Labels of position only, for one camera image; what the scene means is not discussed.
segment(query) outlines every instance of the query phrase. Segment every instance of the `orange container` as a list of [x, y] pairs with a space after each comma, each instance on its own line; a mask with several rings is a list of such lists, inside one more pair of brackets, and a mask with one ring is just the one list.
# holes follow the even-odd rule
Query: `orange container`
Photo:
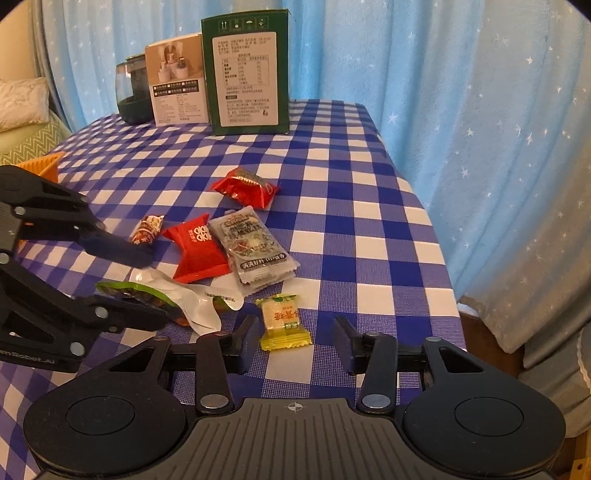
[[60, 163], [60, 159], [66, 154], [66, 152], [57, 152], [45, 157], [33, 158], [19, 163], [17, 166], [24, 168], [46, 180], [51, 180], [57, 183], [57, 166]]

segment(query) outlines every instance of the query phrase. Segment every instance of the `cardboard box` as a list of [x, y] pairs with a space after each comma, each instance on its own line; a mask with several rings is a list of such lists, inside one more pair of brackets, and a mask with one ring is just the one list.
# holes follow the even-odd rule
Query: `cardboard box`
[[289, 131], [287, 25], [287, 10], [201, 20], [214, 135]]
[[156, 125], [208, 122], [201, 34], [145, 48]]

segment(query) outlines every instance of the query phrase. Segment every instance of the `nutrition label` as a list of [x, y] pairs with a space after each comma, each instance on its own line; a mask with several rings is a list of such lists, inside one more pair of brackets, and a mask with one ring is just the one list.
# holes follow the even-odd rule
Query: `nutrition label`
[[152, 87], [152, 107], [157, 125], [207, 122], [203, 79], [163, 83]]
[[277, 125], [277, 34], [213, 39], [217, 102], [223, 127]]

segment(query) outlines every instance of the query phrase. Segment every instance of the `pillow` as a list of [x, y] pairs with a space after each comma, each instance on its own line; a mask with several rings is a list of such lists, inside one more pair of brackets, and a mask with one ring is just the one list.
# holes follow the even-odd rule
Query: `pillow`
[[45, 78], [0, 80], [0, 132], [49, 121], [49, 90]]
[[52, 113], [45, 125], [13, 128], [0, 133], [0, 165], [16, 165], [46, 155], [66, 138], [60, 124]]

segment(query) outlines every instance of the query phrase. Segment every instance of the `white plastic wrapper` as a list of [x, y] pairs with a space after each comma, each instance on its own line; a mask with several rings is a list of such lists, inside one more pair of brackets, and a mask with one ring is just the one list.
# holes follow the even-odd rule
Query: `white plastic wrapper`
[[150, 267], [141, 270], [134, 268], [129, 281], [165, 294], [183, 311], [191, 328], [199, 335], [222, 329], [220, 317], [213, 307], [214, 297], [221, 297], [236, 312], [244, 305], [244, 296], [235, 289], [178, 283], [160, 270]]

